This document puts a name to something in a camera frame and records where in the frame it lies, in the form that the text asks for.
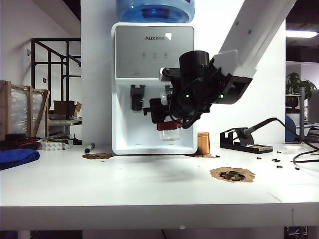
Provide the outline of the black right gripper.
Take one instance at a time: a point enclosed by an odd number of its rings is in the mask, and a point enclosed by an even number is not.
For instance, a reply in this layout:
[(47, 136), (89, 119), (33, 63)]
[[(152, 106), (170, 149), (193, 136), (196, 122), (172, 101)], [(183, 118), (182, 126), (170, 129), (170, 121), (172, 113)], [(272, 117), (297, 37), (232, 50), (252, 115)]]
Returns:
[[(174, 84), (168, 94), (164, 112), (177, 124), (194, 124), (204, 113), (210, 112), (212, 105), (212, 85), (207, 83)], [(149, 107), (143, 114), (151, 113), (153, 123), (162, 122), (162, 103), (160, 98), (149, 100)]]

